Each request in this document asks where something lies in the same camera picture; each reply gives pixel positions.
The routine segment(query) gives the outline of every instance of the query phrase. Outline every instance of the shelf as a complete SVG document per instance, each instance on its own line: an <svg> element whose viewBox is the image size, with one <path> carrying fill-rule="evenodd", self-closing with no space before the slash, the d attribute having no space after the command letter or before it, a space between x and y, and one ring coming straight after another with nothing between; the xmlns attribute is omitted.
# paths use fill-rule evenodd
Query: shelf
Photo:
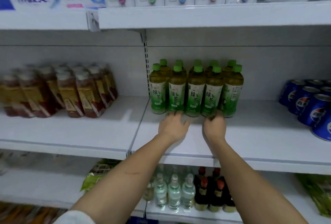
<svg viewBox="0 0 331 224"><path fill-rule="evenodd" d="M262 172L262 175L294 205L302 216L310 224L327 224L330 219L319 215L318 210L304 191L302 186L296 180L293 174ZM146 207L146 217L148 219L157 219L160 221L176 221L184 223L206 223L206 224L231 224L241 221L239 213L226 213L220 210L217 213L210 211L197 211L195 208L184 211L183 208L175 213L168 207L164 210L156 207L155 202L150 201Z"/></svg>
<svg viewBox="0 0 331 224"><path fill-rule="evenodd" d="M0 11L0 29L89 30L85 11Z"/></svg>
<svg viewBox="0 0 331 224"><path fill-rule="evenodd" d="M0 113L0 148L123 160L148 97L119 96L97 119L70 118L65 110L46 119Z"/></svg>
<svg viewBox="0 0 331 224"><path fill-rule="evenodd" d="M165 114L154 114L151 102L140 124L132 151L158 133ZM219 167L202 134L204 117L184 116L192 123L185 139L171 146L161 163ZM240 100L227 119L226 141L255 170L331 174L331 143L311 134L287 108L274 101Z"/></svg>
<svg viewBox="0 0 331 224"><path fill-rule="evenodd" d="M38 162L24 169L10 169L0 180L0 201L49 207L71 208L83 195L81 185L98 158L67 156L56 163L40 154ZM133 216L143 217L146 201L141 200Z"/></svg>
<svg viewBox="0 0 331 224"><path fill-rule="evenodd" d="M101 29L329 25L331 2L104 8Z"/></svg>

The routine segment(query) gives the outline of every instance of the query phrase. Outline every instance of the soda can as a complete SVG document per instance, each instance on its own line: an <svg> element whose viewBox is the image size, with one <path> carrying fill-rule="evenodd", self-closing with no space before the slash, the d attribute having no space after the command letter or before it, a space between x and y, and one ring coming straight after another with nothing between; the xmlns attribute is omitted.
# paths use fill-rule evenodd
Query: soda can
<svg viewBox="0 0 331 224"><path fill-rule="evenodd" d="M306 86L319 88L321 86L324 86L324 83L321 80L305 80Z"/></svg>
<svg viewBox="0 0 331 224"><path fill-rule="evenodd" d="M315 126L312 127L312 134L326 141L331 141L331 109L326 109Z"/></svg>
<svg viewBox="0 0 331 224"><path fill-rule="evenodd" d="M323 82L326 87L331 87L331 80L324 80Z"/></svg>
<svg viewBox="0 0 331 224"><path fill-rule="evenodd" d="M320 90L314 87L304 86L301 90L298 90L294 96L294 99L289 105L289 112L299 115L309 99Z"/></svg>
<svg viewBox="0 0 331 224"><path fill-rule="evenodd" d="M302 87L304 87L305 84L306 83L302 80L289 81L283 89L283 93L279 98L279 103L288 107L293 100L297 90L300 90Z"/></svg>
<svg viewBox="0 0 331 224"><path fill-rule="evenodd" d="M321 94L331 96L331 87L323 86L319 89L321 90Z"/></svg>
<svg viewBox="0 0 331 224"><path fill-rule="evenodd" d="M331 105L331 96L315 94L306 104L302 113L298 116L299 122L306 126L313 126L324 112L325 108Z"/></svg>

